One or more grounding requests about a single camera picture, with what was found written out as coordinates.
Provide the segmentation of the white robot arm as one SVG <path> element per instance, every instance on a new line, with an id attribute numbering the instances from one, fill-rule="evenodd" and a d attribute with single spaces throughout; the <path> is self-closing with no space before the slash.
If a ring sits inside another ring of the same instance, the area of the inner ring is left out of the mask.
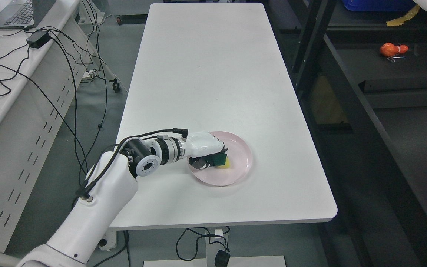
<path id="1" fill-rule="evenodd" d="M 79 199 L 56 233 L 30 251 L 19 267 L 85 267 L 99 241 L 121 209 L 134 197 L 138 184 L 128 159 L 114 152 L 103 155 L 93 171 L 98 176 L 77 191 Z"/>

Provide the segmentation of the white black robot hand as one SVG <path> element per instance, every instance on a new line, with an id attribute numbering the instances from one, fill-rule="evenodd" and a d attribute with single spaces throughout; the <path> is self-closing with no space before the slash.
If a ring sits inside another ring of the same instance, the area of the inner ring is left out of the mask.
<path id="1" fill-rule="evenodd" d="M 210 132 L 194 132 L 186 138 L 181 138 L 183 156 L 188 158 L 189 164 L 198 170 L 214 167 L 212 155 L 225 152 L 228 147 Z"/>

